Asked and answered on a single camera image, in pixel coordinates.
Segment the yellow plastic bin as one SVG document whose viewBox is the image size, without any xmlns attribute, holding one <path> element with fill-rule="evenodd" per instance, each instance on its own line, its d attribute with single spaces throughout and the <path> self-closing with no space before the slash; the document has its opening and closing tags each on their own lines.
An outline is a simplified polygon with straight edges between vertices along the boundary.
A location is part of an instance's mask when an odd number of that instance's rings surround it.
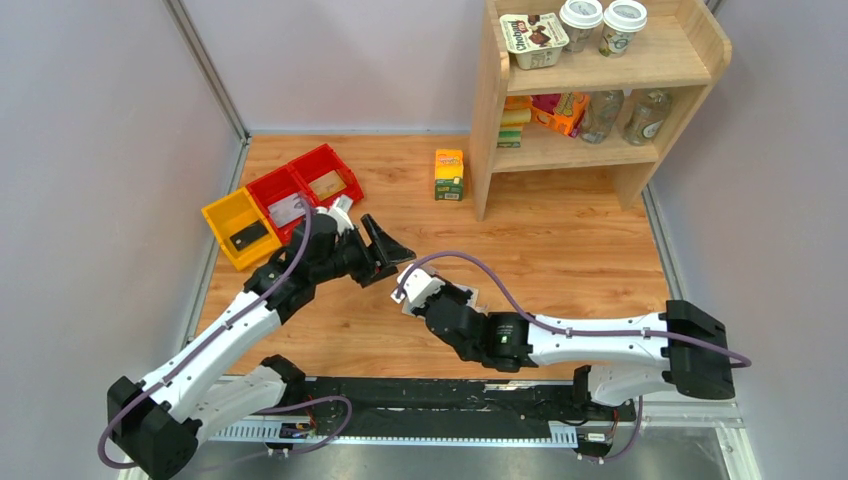
<svg viewBox="0 0 848 480">
<path fill-rule="evenodd" d="M 269 221 L 260 212 L 253 197 L 244 187 L 206 205 L 201 209 L 201 213 L 222 252 L 238 271 L 247 269 L 281 246 Z M 229 237 L 257 220 L 260 220 L 267 228 L 268 235 L 247 249 L 237 252 Z"/>
</svg>

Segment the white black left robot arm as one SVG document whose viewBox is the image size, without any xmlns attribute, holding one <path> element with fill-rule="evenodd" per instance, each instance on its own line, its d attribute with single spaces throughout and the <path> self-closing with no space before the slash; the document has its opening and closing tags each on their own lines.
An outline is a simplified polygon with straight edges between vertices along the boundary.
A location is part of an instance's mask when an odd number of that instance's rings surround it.
<svg viewBox="0 0 848 480">
<path fill-rule="evenodd" d="M 254 344 L 311 302 L 318 285 L 348 276 L 367 287 L 415 259 L 369 214 L 355 226 L 345 213 L 319 208 L 295 227 L 245 281 L 225 311 L 194 341 L 143 378 L 125 376 L 107 391 L 100 461 L 138 467 L 152 479 L 185 468 L 210 436 L 242 418 L 276 407 L 300 372 L 279 355 L 242 381 L 220 377 Z"/>
</svg>

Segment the aluminium frame rail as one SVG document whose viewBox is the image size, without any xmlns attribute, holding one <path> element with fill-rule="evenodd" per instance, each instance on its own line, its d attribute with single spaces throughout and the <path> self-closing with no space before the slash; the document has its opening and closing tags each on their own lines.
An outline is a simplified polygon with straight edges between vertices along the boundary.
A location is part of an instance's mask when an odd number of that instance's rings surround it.
<svg viewBox="0 0 848 480">
<path fill-rule="evenodd" d="M 263 454 L 312 446 L 506 447 L 565 450 L 604 464 L 656 429 L 709 429 L 725 454 L 746 442 L 731 402 L 673 396 L 592 406 L 569 381 L 309 378 L 260 371 L 231 377 L 178 419 L 167 401 L 145 400 L 113 439 L 153 479 L 186 470 L 209 442 L 255 444 Z"/>
</svg>

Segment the right white-lidded paper cup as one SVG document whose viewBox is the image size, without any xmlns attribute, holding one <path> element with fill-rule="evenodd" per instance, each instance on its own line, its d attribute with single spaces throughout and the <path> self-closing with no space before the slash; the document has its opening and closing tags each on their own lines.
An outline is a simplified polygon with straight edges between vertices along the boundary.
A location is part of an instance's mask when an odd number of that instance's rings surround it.
<svg viewBox="0 0 848 480">
<path fill-rule="evenodd" d="M 647 25 L 647 8 L 638 1 L 612 1 L 603 13 L 599 53 L 615 58 L 626 53 L 635 36 Z"/>
</svg>

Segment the right clear plastic bottle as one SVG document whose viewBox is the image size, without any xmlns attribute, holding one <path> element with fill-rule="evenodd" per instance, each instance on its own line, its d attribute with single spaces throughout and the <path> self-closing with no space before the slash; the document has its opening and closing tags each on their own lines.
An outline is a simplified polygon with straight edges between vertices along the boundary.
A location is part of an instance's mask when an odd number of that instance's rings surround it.
<svg viewBox="0 0 848 480">
<path fill-rule="evenodd" d="M 630 119 L 623 128 L 622 138 L 630 145 L 651 143 L 668 118 L 673 104 L 670 89 L 644 89 L 634 103 Z"/>
</svg>

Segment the gold credit card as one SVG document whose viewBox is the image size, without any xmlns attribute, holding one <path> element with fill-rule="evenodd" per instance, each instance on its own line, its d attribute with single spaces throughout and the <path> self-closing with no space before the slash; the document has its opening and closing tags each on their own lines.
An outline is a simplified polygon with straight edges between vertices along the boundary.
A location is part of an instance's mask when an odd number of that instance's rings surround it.
<svg viewBox="0 0 848 480">
<path fill-rule="evenodd" d="M 319 201 L 324 201 L 342 192 L 347 184 L 337 170 L 330 170 L 311 181 L 309 187 Z"/>
</svg>

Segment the yellow green juice carton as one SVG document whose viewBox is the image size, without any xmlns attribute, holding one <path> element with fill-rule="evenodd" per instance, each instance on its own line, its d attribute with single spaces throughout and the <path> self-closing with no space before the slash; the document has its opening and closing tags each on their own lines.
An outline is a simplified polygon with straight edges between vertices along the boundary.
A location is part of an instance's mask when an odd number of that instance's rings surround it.
<svg viewBox="0 0 848 480">
<path fill-rule="evenodd" d="M 438 149 L 434 160 L 434 198 L 462 201 L 464 197 L 464 153 L 459 149 Z"/>
</svg>

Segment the yellow green sponge stack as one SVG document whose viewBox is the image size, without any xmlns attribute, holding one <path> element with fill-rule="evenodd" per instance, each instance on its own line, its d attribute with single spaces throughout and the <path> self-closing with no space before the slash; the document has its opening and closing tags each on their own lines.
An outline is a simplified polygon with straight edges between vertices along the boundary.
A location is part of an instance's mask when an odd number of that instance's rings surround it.
<svg viewBox="0 0 848 480">
<path fill-rule="evenodd" d="M 529 95 L 508 96 L 500 120 L 496 146 L 519 148 L 524 127 L 531 121 L 532 97 Z"/>
</svg>

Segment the grey translucent card holder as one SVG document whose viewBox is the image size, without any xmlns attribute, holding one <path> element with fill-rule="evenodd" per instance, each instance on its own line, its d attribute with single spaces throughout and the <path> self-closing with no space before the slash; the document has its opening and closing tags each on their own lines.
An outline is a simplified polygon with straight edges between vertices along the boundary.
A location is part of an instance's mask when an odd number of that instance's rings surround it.
<svg viewBox="0 0 848 480">
<path fill-rule="evenodd" d="M 457 287 L 469 295 L 466 302 L 467 306 L 473 308 L 479 313 L 487 313 L 489 311 L 487 305 L 479 303 L 480 290 L 478 288 L 462 284 L 457 284 Z"/>
</svg>

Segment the left white-lidded paper cup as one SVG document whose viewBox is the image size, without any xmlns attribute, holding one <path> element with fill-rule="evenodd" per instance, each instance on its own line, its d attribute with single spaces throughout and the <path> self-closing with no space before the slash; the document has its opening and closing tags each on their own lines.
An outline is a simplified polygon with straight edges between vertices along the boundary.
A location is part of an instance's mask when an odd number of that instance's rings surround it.
<svg viewBox="0 0 848 480">
<path fill-rule="evenodd" d="M 603 6 L 597 0 L 568 0 L 559 10 L 559 20 L 569 39 L 563 47 L 568 53 L 580 53 L 589 37 L 603 21 Z"/>
</svg>

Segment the black credit card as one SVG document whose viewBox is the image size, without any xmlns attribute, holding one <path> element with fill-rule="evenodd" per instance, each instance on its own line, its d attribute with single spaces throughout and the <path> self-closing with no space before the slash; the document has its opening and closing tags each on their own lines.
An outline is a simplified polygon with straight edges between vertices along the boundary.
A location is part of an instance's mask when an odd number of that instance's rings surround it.
<svg viewBox="0 0 848 480">
<path fill-rule="evenodd" d="M 257 220 L 232 234 L 229 239 L 234 249 L 241 252 L 267 235 L 267 228 L 260 220 Z"/>
</svg>

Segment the Chobani yogurt cup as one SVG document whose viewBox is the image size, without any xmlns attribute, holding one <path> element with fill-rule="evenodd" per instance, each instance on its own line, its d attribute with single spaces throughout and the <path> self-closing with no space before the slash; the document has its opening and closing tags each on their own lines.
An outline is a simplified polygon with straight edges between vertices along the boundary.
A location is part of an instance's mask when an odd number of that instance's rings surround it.
<svg viewBox="0 0 848 480">
<path fill-rule="evenodd" d="M 507 51 L 522 70 L 554 66 L 570 38 L 555 13 L 499 17 Z"/>
</svg>

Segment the red plastic bin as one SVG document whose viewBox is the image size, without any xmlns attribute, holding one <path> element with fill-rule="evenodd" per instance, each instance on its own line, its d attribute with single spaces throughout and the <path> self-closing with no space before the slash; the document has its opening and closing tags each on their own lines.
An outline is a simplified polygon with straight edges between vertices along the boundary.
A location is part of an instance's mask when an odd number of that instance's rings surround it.
<svg viewBox="0 0 848 480">
<path fill-rule="evenodd" d="M 316 207 L 312 204 L 312 199 L 306 192 L 301 179 L 293 171 L 293 168 L 288 165 L 279 167 L 271 173 L 248 183 L 247 190 L 252 195 L 260 212 L 270 222 L 274 233 L 283 245 L 289 242 L 294 228 L 301 222 L 304 216 L 280 229 L 271 221 L 268 206 L 286 196 L 298 193 L 302 198 L 306 199 L 311 207 Z"/>
<path fill-rule="evenodd" d="M 328 144 L 295 158 L 289 166 L 301 179 L 316 207 L 329 207 L 341 196 L 348 197 L 353 203 L 365 197 L 353 171 Z"/>
</svg>

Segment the clear plastic bottle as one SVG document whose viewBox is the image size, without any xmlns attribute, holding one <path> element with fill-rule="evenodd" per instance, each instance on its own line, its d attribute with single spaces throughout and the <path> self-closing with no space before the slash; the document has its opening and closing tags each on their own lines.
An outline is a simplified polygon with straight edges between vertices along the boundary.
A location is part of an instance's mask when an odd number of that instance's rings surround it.
<svg viewBox="0 0 848 480">
<path fill-rule="evenodd" d="M 630 145 L 651 143 L 668 118 L 673 104 L 670 89 L 644 89 L 634 103 L 630 119 L 623 128 L 622 138 Z"/>
<path fill-rule="evenodd" d="M 600 144 L 610 135 L 624 105 L 623 90 L 599 90 L 589 96 L 580 124 L 579 138 L 589 144 Z"/>
</svg>

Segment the red far plastic bin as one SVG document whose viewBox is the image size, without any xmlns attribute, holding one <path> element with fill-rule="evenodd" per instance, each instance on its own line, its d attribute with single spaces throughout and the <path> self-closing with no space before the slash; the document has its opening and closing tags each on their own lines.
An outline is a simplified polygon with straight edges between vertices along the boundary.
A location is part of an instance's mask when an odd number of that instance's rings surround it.
<svg viewBox="0 0 848 480">
<path fill-rule="evenodd" d="M 316 207 L 329 207 L 341 196 L 348 197 L 353 203 L 365 197 L 353 171 L 328 144 L 295 158 L 289 166 L 301 179 Z"/>
</svg>

